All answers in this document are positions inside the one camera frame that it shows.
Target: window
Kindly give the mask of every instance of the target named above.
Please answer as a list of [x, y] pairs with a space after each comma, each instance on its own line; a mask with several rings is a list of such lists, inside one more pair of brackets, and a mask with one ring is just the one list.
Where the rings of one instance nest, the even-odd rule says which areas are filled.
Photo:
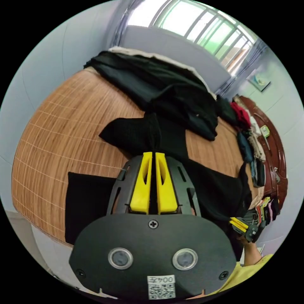
[[231, 16], [193, 0], [145, 0], [128, 25], [158, 27], [183, 36], [215, 56], [232, 75], [258, 38]]

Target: bamboo mat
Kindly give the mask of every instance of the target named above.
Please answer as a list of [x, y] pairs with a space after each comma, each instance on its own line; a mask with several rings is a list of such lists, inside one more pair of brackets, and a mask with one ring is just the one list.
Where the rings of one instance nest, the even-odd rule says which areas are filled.
[[[26, 126], [13, 163], [13, 204], [51, 238], [70, 246], [64, 237], [67, 173], [117, 177], [127, 161], [119, 149], [98, 136], [119, 117], [142, 118], [143, 112], [89, 68], [60, 85]], [[210, 142], [186, 131], [189, 157], [236, 177], [243, 163], [236, 132], [221, 119], [217, 132], [216, 140]], [[249, 165], [246, 170], [254, 198], [257, 189], [253, 187]]]

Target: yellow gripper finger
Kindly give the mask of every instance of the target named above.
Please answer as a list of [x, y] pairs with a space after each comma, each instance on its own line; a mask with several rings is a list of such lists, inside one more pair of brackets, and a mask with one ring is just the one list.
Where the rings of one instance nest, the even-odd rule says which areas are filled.
[[246, 225], [245, 223], [241, 222], [240, 220], [238, 220], [237, 218], [231, 218], [231, 221], [229, 222], [230, 224], [236, 226], [240, 231], [246, 233], [247, 229], [248, 229], [248, 225]]
[[142, 163], [138, 172], [130, 203], [132, 212], [149, 213], [151, 189], [152, 152], [143, 154]]
[[177, 211], [175, 192], [165, 154], [155, 153], [158, 214]]

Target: yellow shirt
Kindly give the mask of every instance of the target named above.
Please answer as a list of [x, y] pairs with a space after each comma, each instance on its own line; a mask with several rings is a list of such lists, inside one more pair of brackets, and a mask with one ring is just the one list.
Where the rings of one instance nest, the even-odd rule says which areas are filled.
[[235, 266], [235, 269], [233, 270], [231, 276], [228, 278], [226, 283], [218, 290], [205, 295], [204, 293], [201, 295], [197, 295], [193, 298], [190, 299], [195, 299], [195, 298], [200, 298], [204, 296], [209, 296], [209, 295], [214, 295], [217, 294], [221, 291], [227, 290], [229, 288], [232, 288], [247, 279], [249, 279], [251, 276], [253, 276], [255, 273], [257, 273], [268, 261], [269, 259], [273, 256], [273, 254], [268, 254], [264, 256], [259, 262], [257, 262], [255, 265], [251, 266], [241, 266], [239, 262], [237, 262], [237, 265]]

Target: red cloth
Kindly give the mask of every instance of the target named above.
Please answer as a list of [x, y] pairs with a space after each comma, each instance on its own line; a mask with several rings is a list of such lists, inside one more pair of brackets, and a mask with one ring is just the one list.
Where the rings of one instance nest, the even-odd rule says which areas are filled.
[[244, 128], [246, 130], [250, 129], [250, 127], [251, 127], [250, 117], [249, 117], [248, 113], [246, 112], [246, 110], [243, 109], [241, 106], [239, 106], [234, 101], [230, 103], [230, 106], [237, 114], [237, 120], [242, 123], [242, 125], [244, 126]]

